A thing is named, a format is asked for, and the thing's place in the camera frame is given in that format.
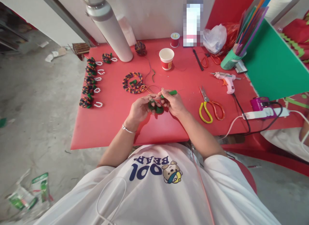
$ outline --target red table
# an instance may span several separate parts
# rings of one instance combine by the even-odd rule
[[[146,57],[138,56],[132,47],[134,57],[131,62],[124,63],[119,60],[115,63],[103,64],[97,67],[97,69],[104,69],[106,74],[97,75],[102,77],[102,81],[97,83],[101,92],[95,93],[93,98],[94,102],[102,102],[104,106],[101,108],[92,107],[91,109],[79,107],[71,143],[72,150],[108,146],[128,116],[131,104],[137,98],[148,94],[148,92],[130,94],[122,88],[122,81],[129,72],[140,72],[144,77],[144,84],[150,86],[150,89],[155,93],[159,92],[161,87],[180,90],[179,94],[182,96],[186,108],[213,135],[225,135],[231,121],[241,115],[241,111],[237,107],[233,96],[226,93],[227,89],[226,86],[222,85],[223,81],[216,79],[210,74],[211,72],[236,74],[234,70],[224,71],[209,58],[209,68],[201,71],[192,48],[183,48],[182,41],[180,41],[179,47],[173,48],[175,57],[172,70],[164,71],[161,67],[159,51],[162,48],[170,48],[170,39],[154,39],[143,42],[148,52]],[[204,57],[204,48],[195,47],[194,49],[198,53],[199,58],[202,59]],[[89,56],[94,57],[96,61],[102,61],[102,54],[110,52],[113,52],[113,50],[109,45],[102,45],[91,48]],[[150,61],[151,68],[156,72],[154,83],[151,79],[153,72],[145,79],[150,71],[148,60]],[[237,77],[240,77],[241,80],[234,81],[235,94],[243,110],[245,112],[252,111],[250,99],[257,95],[244,74]],[[198,111],[203,97],[199,86],[202,85],[211,100],[220,102],[223,105],[226,112],[224,120],[216,120],[210,106],[209,111],[214,117],[213,123],[205,124],[200,119]],[[289,109],[300,110],[300,107],[290,104]],[[261,120],[250,120],[251,131],[261,130],[270,122],[271,120],[264,122]],[[300,127],[302,124],[303,119],[298,114],[291,113],[287,118],[279,118],[272,125],[271,129]],[[246,132],[247,129],[246,122],[239,118],[234,123],[230,134]],[[140,125],[134,143],[135,145],[143,145],[181,142],[188,139],[189,137],[180,122],[165,109],[161,115],[148,115],[146,120]]]

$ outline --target hand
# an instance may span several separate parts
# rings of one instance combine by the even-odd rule
[[[150,112],[150,109],[148,108],[149,101],[156,97],[158,97],[157,94],[149,94],[137,99],[131,106],[129,116],[125,120],[124,126],[128,129],[129,127],[132,127],[133,130],[136,130],[139,123],[144,121]],[[161,107],[159,102],[153,101],[151,103],[152,106],[155,106],[155,104],[157,104],[158,107]]]
[[[158,93],[158,96],[164,96],[164,99],[161,99],[161,103],[164,107],[168,107],[168,110],[175,117],[179,117],[180,115],[187,112],[186,107],[183,104],[180,94],[170,95],[168,92],[172,90],[162,90]]]

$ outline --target hot glue gun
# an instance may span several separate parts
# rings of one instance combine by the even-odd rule
[[[237,78],[235,75],[229,74],[229,73],[215,72],[215,73],[211,73],[211,74],[213,74],[216,78],[223,80],[223,85],[226,85],[227,88],[228,88],[228,91],[226,92],[227,94],[233,94],[235,92],[233,81],[235,79],[237,79],[237,80],[241,79],[241,78]]]

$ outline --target yellow-handled scissors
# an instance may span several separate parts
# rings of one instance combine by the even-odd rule
[[[205,93],[205,90],[204,90],[204,87],[202,86],[202,88],[200,87],[200,91],[203,95],[203,98],[204,98],[204,102],[201,103],[201,106],[200,106],[200,109],[199,109],[199,114],[200,114],[200,118],[203,122],[205,123],[212,123],[213,122],[213,119],[212,119],[212,116],[211,114],[209,113],[209,111],[207,110],[207,103],[210,103],[212,105],[212,108],[213,108],[213,111],[215,113],[215,117],[217,120],[223,120],[225,118],[225,112],[224,112],[224,109],[223,109],[223,106],[220,104],[220,103],[217,103],[217,102],[214,102],[214,101],[210,101],[209,98],[207,97],[206,93]],[[218,114],[217,114],[217,110],[215,108],[215,105],[219,106],[220,109],[222,110],[222,117],[219,118]],[[204,107],[204,110],[206,112],[206,114],[208,115],[210,121],[206,121],[203,116],[202,116],[202,108]]]

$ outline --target scissors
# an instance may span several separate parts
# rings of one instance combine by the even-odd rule
[[[208,64],[208,58],[211,57],[211,59],[213,60],[213,62],[216,64],[216,65],[220,65],[221,64],[221,60],[218,56],[214,56],[212,54],[209,54],[209,53],[205,53],[205,57],[201,60],[201,64],[204,68],[208,68],[209,64]]]
[[[199,109],[199,114],[200,114],[201,120],[202,120],[203,122],[205,122],[205,123],[212,123],[212,122],[213,122],[212,116],[211,116],[211,114],[209,113],[209,111],[207,110],[207,107],[206,107],[207,103],[210,103],[210,105],[212,105],[212,108],[213,108],[213,111],[214,111],[214,113],[215,113],[216,119],[217,119],[217,120],[223,120],[223,119],[225,118],[225,111],[224,111],[222,105],[221,105],[220,103],[217,103],[217,102],[214,102],[214,101],[210,101],[209,98],[207,97],[206,93],[205,93],[205,90],[204,90],[204,87],[203,87],[203,86],[202,86],[202,88],[200,88],[200,91],[201,91],[201,93],[202,93],[202,95],[203,95],[203,98],[204,98],[204,102],[201,103],[201,106],[200,106],[200,109]],[[216,110],[216,108],[215,108],[215,105],[217,105],[218,107],[220,107],[220,109],[222,110],[222,117],[221,117],[221,118],[219,118],[219,116],[218,116],[218,114],[217,114],[217,110]],[[208,115],[210,121],[206,121],[206,120],[203,118],[203,116],[202,116],[202,108],[203,108],[203,106],[204,106],[204,110],[205,110],[205,112],[207,113],[207,115]]]

